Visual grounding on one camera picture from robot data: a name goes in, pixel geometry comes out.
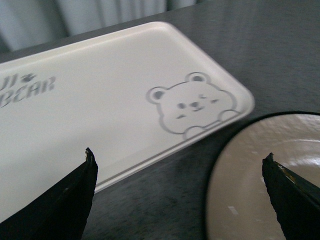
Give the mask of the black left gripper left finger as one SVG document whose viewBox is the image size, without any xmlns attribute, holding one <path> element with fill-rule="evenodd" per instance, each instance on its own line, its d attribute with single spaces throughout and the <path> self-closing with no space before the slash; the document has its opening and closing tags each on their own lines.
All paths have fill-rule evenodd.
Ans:
<svg viewBox="0 0 320 240">
<path fill-rule="evenodd" d="M 0 224 L 2 240 L 80 240 L 91 211 L 98 175 L 93 152 L 85 162 Z"/>
</svg>

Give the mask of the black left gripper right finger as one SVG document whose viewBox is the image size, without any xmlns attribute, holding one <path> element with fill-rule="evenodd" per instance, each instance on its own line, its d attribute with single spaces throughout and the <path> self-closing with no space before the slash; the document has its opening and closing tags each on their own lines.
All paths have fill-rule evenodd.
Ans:
<svg viewBox="0 0 320 240">
<path fill-rule="evenodd" d="M 320 188 L 278 163 L 270 153 L 262 160 L 262 176 L 287 240 L 320 238 Z"/>
</svg>

